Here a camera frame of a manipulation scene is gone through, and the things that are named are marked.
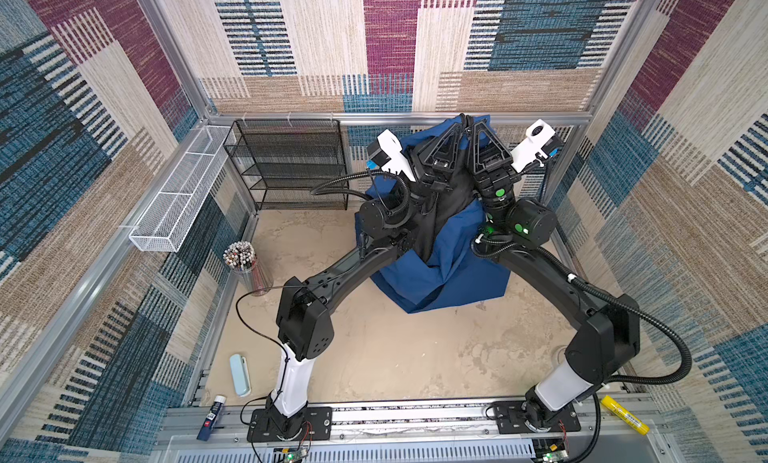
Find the blue zip jacket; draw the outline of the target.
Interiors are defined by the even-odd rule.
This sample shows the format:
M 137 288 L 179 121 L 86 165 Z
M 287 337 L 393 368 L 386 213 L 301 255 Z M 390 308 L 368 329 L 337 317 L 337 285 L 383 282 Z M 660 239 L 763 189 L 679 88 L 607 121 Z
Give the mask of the blue zip jacket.
M 371 276 L 374 284 L 409 314 L 499 298 L 504 295 L 510 276 L 508 269 L 476 256 L 471 250 L 486 214 L 466 166 L 468 127 L 473 119 L 465 117 L 459 158 L 451 179 L 453 190 L 419 190 L 416 181 L 411 182 L 402 173 L 367 168 L 372 180 L 366 193 L 369 202 L 377 201 L 385 209 L 404 201 L 410 205 L 400 219 L 414 238 L 412 246 Z M 419 150 L 424 142 L 442 133 L 458 118 L 400 140 L 402 153 L 410 161 L 411 148 Z M 401 182 L 409 186 L 407 198 L 398 188 Z

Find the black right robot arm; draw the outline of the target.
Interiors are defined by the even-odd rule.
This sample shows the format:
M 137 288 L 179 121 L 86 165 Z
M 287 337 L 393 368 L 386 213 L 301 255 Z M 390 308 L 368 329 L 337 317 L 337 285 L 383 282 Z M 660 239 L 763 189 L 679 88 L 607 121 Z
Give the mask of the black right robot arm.
M 684 379 L 692 368 L 691 351 L 667 324 L 644 312 L 629 295 L 616 297 L 578 276 L 544 245 L 558 225 L 556 214 L 534 198 L 517 198 L 513 185 L 534 165 L 547 167 L 563 144 L 555 130 L 537 120 L 526 138 L 508 148 L 483 120 L 466 120 L 465 167 L 486 212 L 472 252 L 522 277 L 571 324 L 576 333 L 554 370 L 525 395 L 521 412 L 533 432 L 545 432 L 572 409 L 609 383 L 660 386 Z M 641 349 L 640 324 L 646 322 L 677 348 L 677 369 L 662 376 L 621 375 L 619 369 Z

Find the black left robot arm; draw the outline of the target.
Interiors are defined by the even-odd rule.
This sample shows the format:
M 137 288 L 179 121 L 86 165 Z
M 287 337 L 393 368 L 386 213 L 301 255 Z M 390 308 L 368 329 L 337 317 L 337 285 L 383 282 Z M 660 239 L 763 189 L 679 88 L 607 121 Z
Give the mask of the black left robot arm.
M 438 202 L 449 194 L 460 166 L 461 141 L 471 118 L 460 115 L 437 134 L 408 147 L 390 132 L 368 148 L 367 169 L 318 184 L 315 196 L 349 193 L 348 182 L 392 182 L 363 194 L 356 213 L 360 233 L 353 250 L 316 275 L 282 287 L 273 338 L 282 353 L 276 388 L 249 424 L 248 439 L 291 441 L 308 435 L 308 386 L 313 366 L 334 338 L 332 315 L 342 301 L 380 269 L 413 251 L 428 256 L 438 231 Z

